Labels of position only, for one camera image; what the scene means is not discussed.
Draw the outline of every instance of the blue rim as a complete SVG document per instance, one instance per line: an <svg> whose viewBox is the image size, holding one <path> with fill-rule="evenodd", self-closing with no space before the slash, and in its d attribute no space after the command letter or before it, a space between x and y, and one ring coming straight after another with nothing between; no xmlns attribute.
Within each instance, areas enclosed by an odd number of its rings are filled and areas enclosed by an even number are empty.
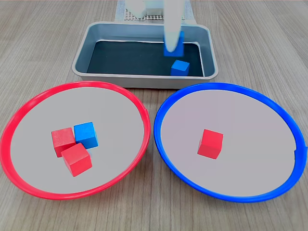
<svg viewBox="0 0 308 231"><path fill-rule="evenodd" d="M188 178L186 178L180 171L178 171L174 165L169 160L163 145L161 141L161 126L163 119L169 110L169 108L179 99L184 97L185 95L188 95L190 93L200 91L200 90L228 90L237 92L243 95L247 95L251 98L254 98L264 104L266 104L268 107L273 109L276 113L278 113L281 118L286 122L286 124L289 126L291 132L293 133L295 143L296 143L296 150L294 151L295 154L295 165L294 169L292 171L291 176L289 179L280 187L277 189L257 195L257 196L249 196L249 197L236 197L236 196L227 196L219 193L212 192L210 190L207 190L203 187L200 187L199 185L195 184ZM275 103L273 100L269 99L268 97L262 95L259 92L256 92L254 90L241 87L234 84L229 83L202 83L197 85L192 85L186 88L183 88L177 92L175 92L173 95L171 95L159 108L155 122L154 122L154 139L156 146L159 150L160 155L162 156L164 162L168 165L168 167L185 183L190 185L191 187L195 188L196 190L205 193L209 196L215 197L217 199L225 200L225 201L231 201L231 202L238 202L238 203L254 203L254 202L261 202L273 199L275 197L278 197L288 190L290 190L300 179L302 176L306 162L307 162L307 147L305 145L305 140L303 137L302 132L300 131L299 127L297 126L296 122L292 119L292 117L283 109L281 108L277 103Z"/></svg>

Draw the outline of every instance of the white object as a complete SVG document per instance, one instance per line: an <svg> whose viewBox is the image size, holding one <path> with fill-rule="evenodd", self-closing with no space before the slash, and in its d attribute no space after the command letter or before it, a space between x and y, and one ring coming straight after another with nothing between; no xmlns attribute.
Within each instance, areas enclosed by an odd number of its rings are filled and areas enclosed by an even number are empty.
<svg viewBox="0 0 308 231"><path fill-rule="evenodd" d="M185 0L164 0L164 33L166 49L173 52L179 41Z"/></svg>
<svg viewBox="0 0 308 231"><path fill-rule="evenodd" d="M143 0L146 9L146 15L164 15L164 1L163 0Z"/></svg>
<svg viewBox="0 0 308 231"><path fill-rule="evenodd" d="M125 0L125 7L137 18L143 18L146 15L146 9L143 0Z"/></svg>

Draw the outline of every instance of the red cube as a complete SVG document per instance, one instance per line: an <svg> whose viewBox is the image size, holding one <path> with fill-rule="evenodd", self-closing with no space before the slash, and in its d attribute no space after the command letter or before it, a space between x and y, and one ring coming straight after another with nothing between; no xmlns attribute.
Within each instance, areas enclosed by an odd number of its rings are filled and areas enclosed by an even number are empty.
<svg viewBox="0 0 308 231"><path fill-rule="evenodd" d="M76 144L72 128L64 128L51 132L52 142L57 157L61 157L61 152Z"/></svg>
<svg viewBox="0 0 308 231"><path fill-rule="evenodd" d="M205 129L199 142L198 154L217 159L222 148L222 139L223 134Z"/></svg>
<svg viewBox="0 0 308 231"><path fill-rule="evenodd" d="M62 157L73 177L78 176L92 167L90 154L82 143L78 143L64 150Z"/></svg>

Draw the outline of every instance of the red rim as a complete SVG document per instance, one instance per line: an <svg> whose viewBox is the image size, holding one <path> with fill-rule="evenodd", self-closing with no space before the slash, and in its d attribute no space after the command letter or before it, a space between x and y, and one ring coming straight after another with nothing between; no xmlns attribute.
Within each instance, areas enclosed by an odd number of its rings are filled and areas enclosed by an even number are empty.
<svg viewBox="0 0 308 231"><path fill-rule="evenodd" d="M20 121L24 118L24 116L36 105L38 105L43 100L49 98L50 96L57 94L61 91L74 89L74 88L81 88L81 87L96 87L96 88L104 88L116 91L124 96L126 96L128 99L130 99L138 108L139 113L141 115L141 119L143 120L143 126L144 126L144 137L142 141L141 148L133 160L133 162L129 165L127 169L125 169L124 172L122 172L120 175L118 175L113 180L107 182L106 184L103 184L97 188L90 189L83 192L76 192L76 193L69 193L69 194L58 194L58 193L51 193L39 190L35 187L32 187L28 183L26 183L21 177L17 174L12 160L11 160L11 142L13 138L13 134L20 123ZM9 123L7 124L2 138L0 142L0 161L3 167L3 170L7 177L12 181L14 185L16 185L19 189L23 190L24 192L44 198L44 199L51 199L51 200L70 200L70 199L77 199L82 198L86 196L93 195L95 193L101 192L102 190L105 190L112 185L118 183L121 179L123 179L141 160L143 157L150 141L150 134L151 134L151 123L150 123L150 117L149 113L142 104L142 102L130 91L119 87L117 85L111 84L111 83L105 83L105 82L99 82L99 81L81 81L81 82L74 82L74 83L66 83L57 87L54 87L52 89L49 89L30 101L28 101L25 105L23 105L11 118Z"/></svg>

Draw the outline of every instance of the tray rim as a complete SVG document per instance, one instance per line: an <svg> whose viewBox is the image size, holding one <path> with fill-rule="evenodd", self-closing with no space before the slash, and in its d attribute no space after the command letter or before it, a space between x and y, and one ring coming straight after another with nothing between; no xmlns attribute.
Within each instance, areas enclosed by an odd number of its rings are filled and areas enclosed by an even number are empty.
<svg viewBox="0 0 308 231"><path fill-rule="evenodd" d="M80 77L106 77L106 78L110 78L110 77L115 77L115 78L136 78L136 79L143 79L143 78L149 78L149 79L168 79L170 80L170 76L150 76L150 75L122 75L122 74L95 74L95 73L82 73L76 70L76 64L78 61L78 58L80 56L83 44L86 40L87 34L90 30L90 28L94 25L97 24L117 24L117 25L141 25L141 26L164 26L164 24L149 24L149 23L139 23L139 22L107 22L107 21L99 21L99 22L94 22L91 23L90 25L88 25L85 34L82 38L82 41L80 43L80 46L76 52L76 55L74 57L73 63L72 63L72 71L74 72L74 74L80 76ZM216 62L216 56L214 53L214 46L213 46L213 41L211 38L211 34L209 29L206 26L203 25L198 25L198 24L182 24L182 26L189 26L189 27L200 27L204 30L207 31L208 33L208 39L209 39L209 43L210 43L210 50L211 50L211 54L212 54L212 59L213 59L213 64L214 64L214 73L210 76L207 77L195 77L195 76L185 76L185 77L181 77L181 76L172 76L172 80L210 80L213 79L214 77L216 77L218 75L218 65Z"/></svg>

